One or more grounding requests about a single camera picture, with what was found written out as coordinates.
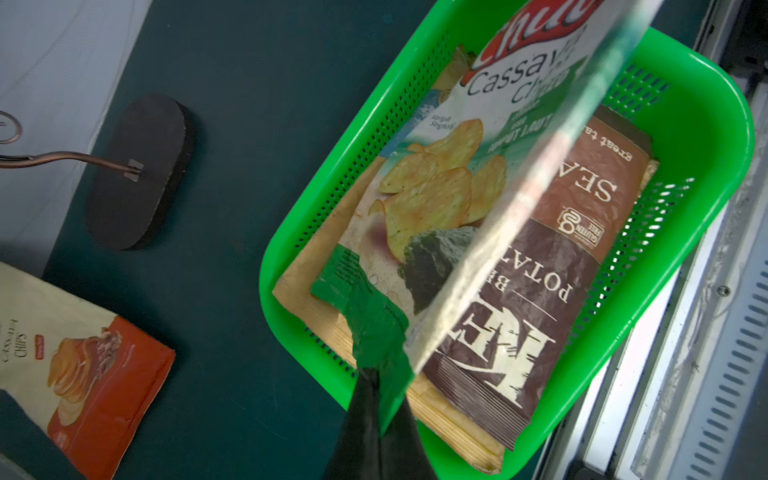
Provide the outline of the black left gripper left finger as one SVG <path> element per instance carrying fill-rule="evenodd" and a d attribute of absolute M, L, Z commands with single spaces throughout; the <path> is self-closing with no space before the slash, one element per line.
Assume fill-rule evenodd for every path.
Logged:
<path fill-rule="evenodd" d="M 378 371 L 362 368 L 358 371 L 345 421 L 322 479 L 381 478 Z"/>

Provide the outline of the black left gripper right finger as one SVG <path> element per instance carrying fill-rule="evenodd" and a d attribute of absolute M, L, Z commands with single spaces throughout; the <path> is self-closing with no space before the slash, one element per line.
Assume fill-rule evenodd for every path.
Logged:
<path fill-rule="evenodd" d="M 437 480 L 426 455 L 417 422 L 404 399 L 380 439 L 380 472 L 384 480 Z"/>

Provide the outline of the blue Sea Salt chips bag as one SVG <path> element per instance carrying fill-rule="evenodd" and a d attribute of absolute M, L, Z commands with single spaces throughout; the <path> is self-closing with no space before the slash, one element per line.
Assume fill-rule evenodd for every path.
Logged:
<path fill-rule="evenodd" d="M 349 405 L 355 385 L 352 335 L 338 310 L 315 298 L 310 288 L 383 162 L 378 157 L 368 167 L 356 162 L 322 168 L 270 241 L 260 274 L 262 308 L 272 332 L 342 407 Z M 438 477 L 490 479 L 519 473 L 658 295 L 654 280 L 642 277 L 647 271 L 641 259 L 613 259 L 603 266 L 578 322 L 581 328 L 514 452 L 418 375 L 407 400 Z"/>

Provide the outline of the brown Kettle chips bag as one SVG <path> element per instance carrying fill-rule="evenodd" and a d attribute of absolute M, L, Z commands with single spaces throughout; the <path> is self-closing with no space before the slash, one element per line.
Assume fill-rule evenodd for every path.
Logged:
<path fill-rule="evenodd" d="M 651 137 L 607 107 L 424 368 L 507 449 L 530 424 L 589 290 L 653 171 Z"/>

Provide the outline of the green seaweed snack bag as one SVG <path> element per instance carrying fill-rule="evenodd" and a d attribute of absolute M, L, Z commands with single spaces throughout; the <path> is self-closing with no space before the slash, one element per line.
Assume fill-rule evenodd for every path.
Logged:
<path fill-rule="evenodd" d="M 379 377 L 379 424 L 530 219 L 658 10 L 530 1 L 394 142 L 311 291 Z"/>

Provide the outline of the orange cheddar chips bag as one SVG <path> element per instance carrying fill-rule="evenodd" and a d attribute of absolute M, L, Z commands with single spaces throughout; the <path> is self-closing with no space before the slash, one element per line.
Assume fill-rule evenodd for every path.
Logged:
<path fill-rule="evenodd" d="M 86 478 L 114 477 L 174 360 L 121 316 L 1 266 L 1 388 Z"/>

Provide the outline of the green plastic basket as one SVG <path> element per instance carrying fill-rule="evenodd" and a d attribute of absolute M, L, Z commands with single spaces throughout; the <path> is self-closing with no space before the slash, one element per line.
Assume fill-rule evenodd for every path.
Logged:
<path fill-rule="evenodd" d="M 263 257 L 259 291 L 279 343 L 340 405 L 355 378 L 348 335 L 307 326 L 274 297 L 279 277 L 375 154 L 401 127 L 453 48 L 480 48 L 517 10 L 515 1 L 440 1 L 395 58 L 277 229 Z M 754 151 L 751 112 L 716 64 L 649 29 L 610 87 L 605 104 L 649 133 L 659 172 L 600 271 L 575 333 L 531 425 L 504 457 L 517 474 L 699 241 L 743 181 Z"/>

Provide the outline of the dark metal ornament stand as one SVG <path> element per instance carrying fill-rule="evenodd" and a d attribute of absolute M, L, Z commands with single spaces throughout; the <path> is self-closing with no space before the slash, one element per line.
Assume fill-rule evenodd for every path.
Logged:
<path fill-rule="evenodd" d="M 74 160 L 99 168 L 86 201 L 86 226 L 102 247 L 147 246 L 161 229 L 196 146 L 192 112 L 172 97 L 148 93 L 121 113 L 106 154 L 73 151 L 3 155 L 3 169 Z"/>

